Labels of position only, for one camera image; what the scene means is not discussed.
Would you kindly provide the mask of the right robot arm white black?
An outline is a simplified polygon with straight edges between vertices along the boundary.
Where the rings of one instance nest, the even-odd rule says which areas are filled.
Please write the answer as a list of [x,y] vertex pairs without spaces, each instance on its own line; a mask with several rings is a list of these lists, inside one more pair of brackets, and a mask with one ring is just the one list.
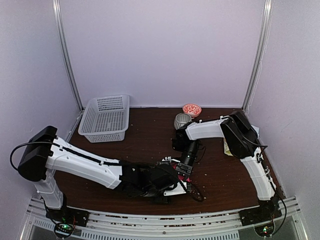
[[263,159],[266,146],[260,144],[258,133],[247,117],[242,112],[234,111],[219,119],[186,123],[175,131],[172,148],[183,152],[180,161],[190,165],[194,162],[199,141],[209,138],[225,139],[230,153],[240,159],[255,186],[259,206],[240,211],[241,219],[255,223],[280,217],[281,197]]

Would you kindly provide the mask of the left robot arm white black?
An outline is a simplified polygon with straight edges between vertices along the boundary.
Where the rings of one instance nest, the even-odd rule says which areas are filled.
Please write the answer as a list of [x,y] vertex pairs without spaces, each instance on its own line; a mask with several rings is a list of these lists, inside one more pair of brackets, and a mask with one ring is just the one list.
[[47,209],[61,222],[72,218],[66,196],[57,186],[52,171],[66,172],[108,189],[135,197],[158,197],[179,183],[177,172],[168,164],[132,163],[101,157],[77,148],[56,135],[57,128],[47,126],[29,142],[21,160],[13,168],[24,179],[34,183]]

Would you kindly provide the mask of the pink microfibre towel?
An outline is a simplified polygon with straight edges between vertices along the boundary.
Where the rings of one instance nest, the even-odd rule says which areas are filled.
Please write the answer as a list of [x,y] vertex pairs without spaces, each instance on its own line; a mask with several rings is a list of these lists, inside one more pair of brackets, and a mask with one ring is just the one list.
[[190,176],[193,171],[193,167],[181,162],[174,162],[170,164],[178,174],[179,179],[184,183],[191,183]]

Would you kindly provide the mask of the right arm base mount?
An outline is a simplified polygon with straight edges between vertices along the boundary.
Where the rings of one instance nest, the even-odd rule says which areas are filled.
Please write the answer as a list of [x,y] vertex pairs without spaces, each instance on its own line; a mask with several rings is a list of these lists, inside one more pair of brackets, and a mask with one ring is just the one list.
[[282,216],[282,211],[279,209],[270,210],[265,207],[248,208],[239,211],[239,217],[242,226],[255,225],[263,222],[271,221],[274,218]]

